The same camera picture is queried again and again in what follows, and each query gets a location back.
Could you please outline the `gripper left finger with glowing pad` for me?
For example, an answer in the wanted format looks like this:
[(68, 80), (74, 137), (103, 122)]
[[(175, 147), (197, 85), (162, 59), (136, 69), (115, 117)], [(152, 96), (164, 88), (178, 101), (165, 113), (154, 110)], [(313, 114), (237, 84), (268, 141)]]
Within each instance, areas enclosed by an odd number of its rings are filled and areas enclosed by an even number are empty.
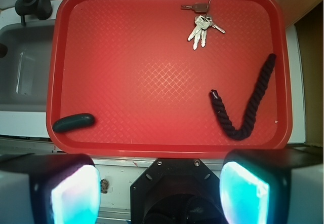
[(96, 223), (100, 199), (88, 155), (1, 155), (1, 223)]

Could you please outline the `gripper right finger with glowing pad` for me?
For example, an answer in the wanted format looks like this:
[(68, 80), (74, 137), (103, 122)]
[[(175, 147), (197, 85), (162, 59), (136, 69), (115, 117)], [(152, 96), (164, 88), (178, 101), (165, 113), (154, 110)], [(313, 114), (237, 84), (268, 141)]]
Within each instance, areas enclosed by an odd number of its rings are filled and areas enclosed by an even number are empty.
[(229, 223), (323, 223), (323, 150), (232, 150), (219, 190)]

